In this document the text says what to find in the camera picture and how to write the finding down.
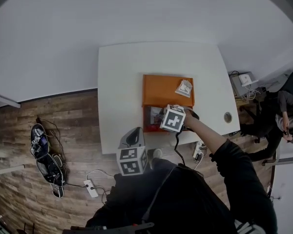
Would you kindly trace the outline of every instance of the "white power strip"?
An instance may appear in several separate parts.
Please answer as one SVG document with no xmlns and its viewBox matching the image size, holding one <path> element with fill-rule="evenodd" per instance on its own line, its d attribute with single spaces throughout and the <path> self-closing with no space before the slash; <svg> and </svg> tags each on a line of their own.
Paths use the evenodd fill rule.
<svg viewBox="0 0 293 234">
<path fill-rule="evenodd" d="M 97 193 L 97 190 L 94 188 L 94 185 L 93 185 L 91 179 L 85 180 L 84 185 L 86 186 L 91 197 L 98 197 L 99 196 Z"/>
</svg>

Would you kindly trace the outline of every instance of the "cardboard box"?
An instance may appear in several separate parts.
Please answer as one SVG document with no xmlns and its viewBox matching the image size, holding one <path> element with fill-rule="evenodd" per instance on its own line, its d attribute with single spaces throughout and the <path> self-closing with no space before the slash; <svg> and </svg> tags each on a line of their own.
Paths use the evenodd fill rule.
<svg viewBox="0 0 293 234">
<path fill-rule="evenodd" d="M 180 86 L 182 80 L 187 80 L 192 84 L 192 91 L 190 97 L 185 97 L 175 93 Z M 150 130 L 149 122 L 149 108 L 161 107 L 166 108 L 167 105 L 180 105 L 193 108 L 194 106 L 194 84 L 193 78 L 175 77 L 175 76 L 143 76 L 143 100 L 142 108 L 144 115 L 143 131 L 147 132 L 164 132 L 164 129 L 158 127 Z"/>
</svg>

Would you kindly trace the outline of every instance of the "white device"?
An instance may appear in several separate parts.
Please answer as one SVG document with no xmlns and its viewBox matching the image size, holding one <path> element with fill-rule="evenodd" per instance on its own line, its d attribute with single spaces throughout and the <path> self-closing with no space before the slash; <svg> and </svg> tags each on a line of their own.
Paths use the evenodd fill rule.
<svg viewBox="0 0 293 234">
<path fill-rule="evenodd" d="M 258 82 L 258 80 L 252 80 L 249 73 L 239 75 L 239 79 L 242 83 L 242 87 Z"/>
<path fill-rule="evenodd" d="M 86 186 L 91 197 L 98 197 L 99 196 L 97 193 L 97 190 L 94 188 L 94 185 L 93 185 L 91 179 L 85 180 L 84 185 Z"/>
</svg>

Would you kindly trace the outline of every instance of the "floor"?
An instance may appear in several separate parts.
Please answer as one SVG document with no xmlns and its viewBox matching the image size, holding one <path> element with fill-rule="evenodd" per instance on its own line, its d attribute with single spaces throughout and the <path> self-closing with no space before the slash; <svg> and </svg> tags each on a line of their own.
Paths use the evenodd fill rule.
<svg viewBox="0 0 293 234">
<path fill-rule="evenodd" d="M 242 123 L 250 122 L 246 113 L 240 114 Z M 0 175 L 0 215 L 12 232 L 23 228 L 23 224 L 35 223 L 35 233 L 62 233 L 70 226 L 85 226 L 97 209 L 102 207 L 101 195 L 91 198 L 86 188 L 66 185 L 64 197 L 55 198 L 49 184 L 39 173 L 35 159 L 30 154 L 30 129 L 36 115 L 54 122 L 61 132 L 67 166 L 68 182 L 83 185 L 88 172 L 103 169 L 110 174 L 119 172 L 115 155 L 102 155 L 98 120 L 97 91 L 40 99 L 23 103 L 20 109 L 3 107 L 0 109 L 0 168 L 25 164 L 25 170 Z M 44 122 L 46 129 L 55 127 Z M 58 144 L 52 138 L 51 145 L 58 151 Z M 246 152 L 256 152 L 265 147 L 264 140 L 254 144 L 252 137 L 236 135 L 232 141 Z M 191 145 L 180 146 L 179 151 L 186 164 L 194 168 Z M 172 148 L 164 150 L 164 158 L 178 163 L 179 156 Z M 271 168 L 254 163 L 260 181 L 267 188 L 271 178 Z M 229 206 L 226 187 L 215 163 L 205 155 L 198 170 L 212 190 Z M 96 185 L 110 189 L 114 179 L 101 173 L 89 176 Z"/>
</svg>

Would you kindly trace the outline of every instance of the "white table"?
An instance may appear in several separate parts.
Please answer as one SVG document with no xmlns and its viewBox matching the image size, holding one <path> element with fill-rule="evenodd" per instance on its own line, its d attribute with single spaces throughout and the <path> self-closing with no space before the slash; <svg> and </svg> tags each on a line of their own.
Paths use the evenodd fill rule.
<svg viewBox="0 0 293 234">
<path fill-rule="evenodd" d="M 147 42 L 99 49 L 98 104 L 103 154 L 117 152 L 121 137 L 143 126 L 143 74 L 192 77 L 194 111 L 221 135 L 240 129 L 228 73 L 216 45 L 186 42 Z M 224 121 L 230 112 L 231 123 Z M 196 142 L 192 132 L 180 134 L 180 144 Z M 147 133 L 146 147 L 175 145 L 175 134 Z"/>
</svg>

